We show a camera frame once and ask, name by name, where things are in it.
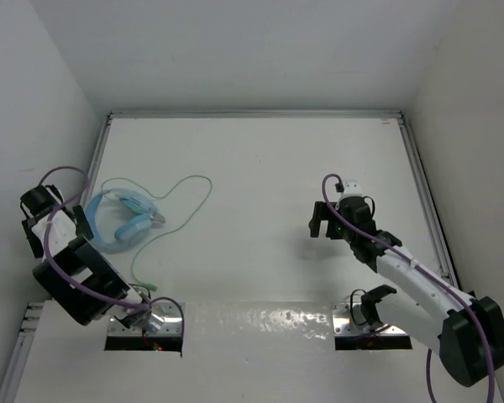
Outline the light blue headphones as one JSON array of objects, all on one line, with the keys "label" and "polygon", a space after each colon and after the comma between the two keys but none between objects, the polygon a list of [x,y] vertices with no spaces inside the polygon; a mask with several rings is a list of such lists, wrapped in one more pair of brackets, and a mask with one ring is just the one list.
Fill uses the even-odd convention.
[{"label": "light blue headphones", "polygon": [[[105,239],[97,228],[97,210],[102,201],[108,198],[108,205],[113,205],[121,216],[119,225],[113,233],[113,239]],[[144,240],[151,228],[161,228],[165,218],[158,207],[147,197],[127,188],[111,188],[98,192],[86,205],[84,210],[87,222],[92,231],[92,244],[105,253],[116,254],[132,248]]]}]

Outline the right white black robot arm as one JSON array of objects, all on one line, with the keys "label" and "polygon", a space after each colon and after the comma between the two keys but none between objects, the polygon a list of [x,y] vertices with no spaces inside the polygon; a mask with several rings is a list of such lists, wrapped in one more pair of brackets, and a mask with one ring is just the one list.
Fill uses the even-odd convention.
[{"label": "right white black robot arm", "polygon": [[399,327],[437,354],[465,387],[488,375],[488,363],[504,366],[504,317],[494,300],[464,293],[418,263],[398,238],[377,229],[361,196],[316,202],[311,237],[323,222],[328,238],[347,242],[359,262],[388,281],[361,296],[356,327]]}]

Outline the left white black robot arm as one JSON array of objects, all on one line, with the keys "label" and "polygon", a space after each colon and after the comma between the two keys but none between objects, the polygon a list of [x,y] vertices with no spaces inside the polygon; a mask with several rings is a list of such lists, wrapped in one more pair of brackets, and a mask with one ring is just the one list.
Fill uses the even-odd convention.
[{"label": "left white black robot arm", "polygon": [[[135,215],[116,230],[111,243],[102,240],[95,223],[102,194],[86,207],[72,208],[62,206],[64,197],[53,185],[38,185],[21,196],[23,230],[40,261],[33,276],[83,326],[114,317],[127,329],[145,330],[152,314],[148,293],[128,283],[104,253],[139,243],[161,216],[151,201],[135,191],[114,188],[110,194]],[[54,212],[54,207],[61,208]]]}]

